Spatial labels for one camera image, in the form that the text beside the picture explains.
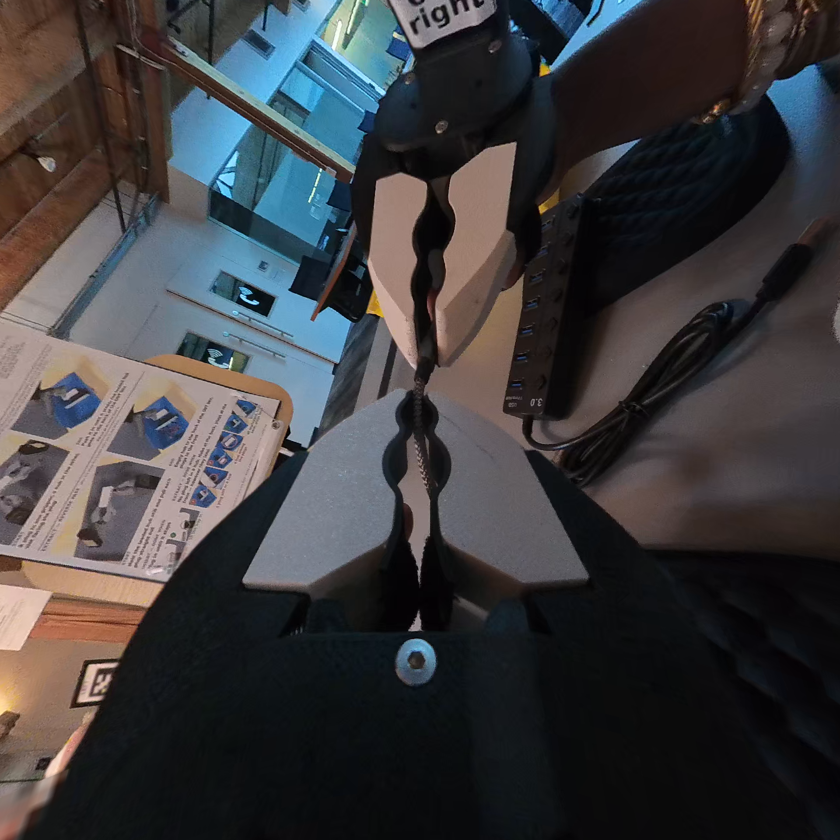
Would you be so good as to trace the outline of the wooden beam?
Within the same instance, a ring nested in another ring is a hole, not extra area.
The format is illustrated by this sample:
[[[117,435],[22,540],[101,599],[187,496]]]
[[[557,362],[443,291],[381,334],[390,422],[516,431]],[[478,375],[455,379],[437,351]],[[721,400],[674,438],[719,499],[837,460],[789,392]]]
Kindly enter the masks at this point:
[[[118,44],[118,48],[150,66],[173,71],[204,91],[211,99],[221,102],[226,108],[288,147],[299,159],[318,166],[341,183],[352,182],[352,163],[269,104],[258,100],[254,94],[232,81],[180,41],[147,30],[143,32],[139,44],[137,49],[122,44]]]

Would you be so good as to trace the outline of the black usb hub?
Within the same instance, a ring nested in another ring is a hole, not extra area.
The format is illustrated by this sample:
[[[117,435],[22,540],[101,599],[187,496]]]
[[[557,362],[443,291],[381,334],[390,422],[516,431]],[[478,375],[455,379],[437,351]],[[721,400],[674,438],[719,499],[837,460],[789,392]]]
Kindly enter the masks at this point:
[[[578,192],[542,215],[541,246],[523,274],[502,403],[510,417],[564,419],[571,411],[583,353],[593,208]]]

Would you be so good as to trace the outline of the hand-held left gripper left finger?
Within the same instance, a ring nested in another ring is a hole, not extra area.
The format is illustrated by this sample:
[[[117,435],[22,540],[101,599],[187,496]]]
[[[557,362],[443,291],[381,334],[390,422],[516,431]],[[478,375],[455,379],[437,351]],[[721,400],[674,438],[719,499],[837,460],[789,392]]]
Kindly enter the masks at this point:
[[[248,567],[259,592],[339,602],[352,627],[410,627],[419,573],[400,482],[413,396],[393,391],[312,446]]]

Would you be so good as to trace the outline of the instruction poster with blue pictures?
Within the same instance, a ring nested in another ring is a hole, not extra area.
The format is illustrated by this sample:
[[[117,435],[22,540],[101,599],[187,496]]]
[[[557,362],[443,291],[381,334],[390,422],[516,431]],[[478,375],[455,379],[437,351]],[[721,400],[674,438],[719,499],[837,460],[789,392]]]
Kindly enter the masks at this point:
[[[170,579],[240,504],[276,409],[2,320],[2,555]]]

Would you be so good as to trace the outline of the black white marker tag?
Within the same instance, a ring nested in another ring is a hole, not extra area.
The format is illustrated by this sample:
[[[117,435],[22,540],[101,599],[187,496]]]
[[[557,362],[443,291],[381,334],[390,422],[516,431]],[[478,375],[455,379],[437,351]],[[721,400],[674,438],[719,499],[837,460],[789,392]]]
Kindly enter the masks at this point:
[[[118,658],[95,658],[83,662],[70,700],[71,709],[90,708],[102,703],[119,667]]]

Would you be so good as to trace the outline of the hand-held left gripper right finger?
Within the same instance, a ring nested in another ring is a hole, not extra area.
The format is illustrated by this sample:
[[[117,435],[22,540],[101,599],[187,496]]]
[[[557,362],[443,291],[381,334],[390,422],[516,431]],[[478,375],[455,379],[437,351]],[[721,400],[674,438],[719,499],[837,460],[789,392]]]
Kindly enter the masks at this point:
[[[419,573],[423,627],[450,627],[457,602],[490,613],[506,600],[588,583],[532,452],[438,394],[423,397],[418,437],[429,503]]]

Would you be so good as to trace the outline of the dark quilted cloth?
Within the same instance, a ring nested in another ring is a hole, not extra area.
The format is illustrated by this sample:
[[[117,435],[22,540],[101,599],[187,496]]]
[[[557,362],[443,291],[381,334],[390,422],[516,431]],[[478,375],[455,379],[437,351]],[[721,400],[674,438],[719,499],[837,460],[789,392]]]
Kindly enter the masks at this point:
[[[707,639],[764,764],[819,838],[839,838],[839,566],[652,550]]]

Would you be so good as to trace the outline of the person's right hand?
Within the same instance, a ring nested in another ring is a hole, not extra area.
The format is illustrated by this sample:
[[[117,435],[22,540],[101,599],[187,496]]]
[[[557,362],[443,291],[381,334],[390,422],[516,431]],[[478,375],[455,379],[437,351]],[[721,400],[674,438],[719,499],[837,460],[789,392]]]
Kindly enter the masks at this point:
[[[732,97],[748,61],[748,13],[736,1],[639,2],[553,71],[552,195],[599,152],[701,115]]]

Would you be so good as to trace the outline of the white paper sheet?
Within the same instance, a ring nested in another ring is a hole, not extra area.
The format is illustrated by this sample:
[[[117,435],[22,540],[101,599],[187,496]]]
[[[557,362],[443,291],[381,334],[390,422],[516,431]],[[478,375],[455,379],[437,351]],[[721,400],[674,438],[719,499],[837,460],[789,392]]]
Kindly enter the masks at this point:
[[[1,584],[1,650],[19,651],[53,593]]]

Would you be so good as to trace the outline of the phone icon window sign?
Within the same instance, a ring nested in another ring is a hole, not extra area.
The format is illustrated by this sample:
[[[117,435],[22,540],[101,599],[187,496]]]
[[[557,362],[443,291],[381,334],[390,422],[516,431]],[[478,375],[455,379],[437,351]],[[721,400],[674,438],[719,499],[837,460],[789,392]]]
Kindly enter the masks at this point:
[[[185,333],[175,353],[236,373],[244,373],[250,361],[248,354],[194,332]]]
[[[242,311],[248,311],[267,319],[277,297],[257,287],[254,283],[221,270],[209,290],[218,298],[234,303]]]

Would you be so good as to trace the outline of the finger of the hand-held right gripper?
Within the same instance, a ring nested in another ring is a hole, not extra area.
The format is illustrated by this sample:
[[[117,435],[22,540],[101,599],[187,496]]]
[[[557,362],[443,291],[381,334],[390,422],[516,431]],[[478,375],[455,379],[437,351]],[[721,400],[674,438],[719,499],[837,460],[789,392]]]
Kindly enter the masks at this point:
[[[456,362],[477,336],[516,263],[508,209],[517,146],[489,147],[449,179],[454,231],[443,252],[444,281],[434,304],[441,368]]]
[[[374,189],[367,266],[387,328],[406,362],[416,368],[428,331],[427,304],[417,276],[415,228],[427,203],[427,184],[396,173]]]

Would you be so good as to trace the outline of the black quilted round pad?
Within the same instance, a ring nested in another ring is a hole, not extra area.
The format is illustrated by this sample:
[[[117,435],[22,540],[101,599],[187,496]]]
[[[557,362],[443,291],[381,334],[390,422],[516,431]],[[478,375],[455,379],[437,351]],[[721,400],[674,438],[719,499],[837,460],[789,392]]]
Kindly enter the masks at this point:
[[[592,317],[693,256],[780,178],[791,139],[769,96],[744,114],[636,142],[584,192],[593,202],[584,313]]]

